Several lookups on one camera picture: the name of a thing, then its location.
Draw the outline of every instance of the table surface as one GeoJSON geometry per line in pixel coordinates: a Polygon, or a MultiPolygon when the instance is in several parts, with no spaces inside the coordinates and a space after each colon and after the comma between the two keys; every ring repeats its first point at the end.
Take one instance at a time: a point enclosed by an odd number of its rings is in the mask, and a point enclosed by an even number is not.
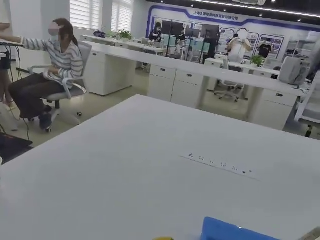
{"type": "MultiPolygon", "coordinates": [[[[224,64],[224,61],[222,59],[218,59],[218,58],[208,58],[208,59],[206,59],[206,61],[208,61],[210,63],[224,64]]],[[[241,63],[234,62],[234,61],[229,61],[229,66],[242,68],[242,69],[249,69],[249,70],[258,71],[258,72],[267,73],[267,74],[273,74],[273,75],[277,75],[277,76],[280,74],[280,71],[276,71],[273,69],[268,69],[268,68],[264,68],[264,67],[256,67],[256,66],[247,65],[247,64],[241,64],[241,63]]]]}
{"type": "Polygon", "coordinates": [[[231,71],[218,67],[212,67],[209,65],[202,65],[195,62],[182,61],[179,59],[148,54],[120,47],[108,46],[90,41],[87,41],[86,43],[92,45],[92,51],[103,53],[113,57],[152,64],[163,68],[177,69],[191,74],[199,74],[206,77],[222,79],[257,88],[279,91],[295,96],[306,95],[301,90],[294,89],[292,85],[280,82],[277,79],[269,79],[262,76],[231,71]]]}
{"type": "Polygon", "coordinates": [[[136,95],[2,166],[1,239],[198,240],[206,216],[298,239],[319,225],[319,156],[317,140],[136,95]]]}
{"type": "Polygon", "coordinates": [[[95,39],[95,40],[99,40],[99,41],[103,41],[103,42],[124,44],[124,45],[128,45],[130,47],[149,50],[149,51],[153,51],[153,52],[156,52],[156,53],[163,53],[164,50],[165,50],[165,48],[157,48],[157,47],[154,47],[154,46],[148,46],[148,45],[144,45],[142,43],[133,42],[133,41],[124,42],[124,41],[117,40],[117,39],[114,39],[114,38],[111,38],[111,37],[102,38],[102,37],[89,36],[89,35],[82,35],[82,37],[91,38],[91,39],[95,39]]]}

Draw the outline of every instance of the power outlet strip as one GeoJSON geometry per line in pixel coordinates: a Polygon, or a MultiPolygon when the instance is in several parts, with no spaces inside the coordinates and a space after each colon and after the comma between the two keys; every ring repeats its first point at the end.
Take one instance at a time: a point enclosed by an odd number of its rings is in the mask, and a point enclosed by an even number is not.
{"type": "Polygon", "coordinates": [[[216,161],[213,159],[213,157],[204,156],[203,154],[198,154],[190,151],[180,155],[180,157],[189,159],[201,164],[205,164],[220,170],[228,171],[243,177],[258,180],[256,173],[253,172],[251,169],[238,167],[238,166],[235,166],[234,164],[230,164],[224,161],[216,161]]]}

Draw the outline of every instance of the green plant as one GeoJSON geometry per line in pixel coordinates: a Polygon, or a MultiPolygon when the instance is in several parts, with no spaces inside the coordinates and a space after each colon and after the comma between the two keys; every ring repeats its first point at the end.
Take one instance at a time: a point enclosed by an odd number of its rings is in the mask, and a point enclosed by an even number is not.
{"type": "Polygon", "coordinates": [[[119,31],[118,36],[121,39],[129,39],[129,40],[132,39],[132,35],[131,35],[130,31],[125,31],[124,29],[119,31]]]}
{"type": "Polygon", "coordinates": [[[262,56],[252,56],[250,63],[255,64],[257,67],[260,67],[264,63],[264,58],[262,56]]]}

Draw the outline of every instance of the window blind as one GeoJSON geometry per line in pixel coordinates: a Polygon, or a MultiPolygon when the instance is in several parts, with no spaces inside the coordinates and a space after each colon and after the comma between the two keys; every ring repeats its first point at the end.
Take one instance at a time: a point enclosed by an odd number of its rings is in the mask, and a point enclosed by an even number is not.
{"type": "Polygon", "coordinates": [[[70,22],[75,28],[101,30],[102,0],[70,0],[70,22]]]}
{"type": "Polygon", "coordinates": [[[111,30],[131,31],[134,0],[114,0],[112,4],[111,30]]]}

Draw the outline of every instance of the white machine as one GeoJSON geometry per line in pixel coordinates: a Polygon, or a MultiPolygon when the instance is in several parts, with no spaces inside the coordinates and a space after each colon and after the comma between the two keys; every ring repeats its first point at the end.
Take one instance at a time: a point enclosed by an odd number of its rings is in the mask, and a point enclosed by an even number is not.
{"type": "Polygon", "coordinates": [[[300,86],[305,82],[309,69],[310,63],[308,61],[287,56],[281,67],[278,79],[286,84],[300,86]]]}
{"type": "Polygon", "coordinates": [[[264,5],[266,0],[233,0],[233,2],[250,5],[264,5]]]}

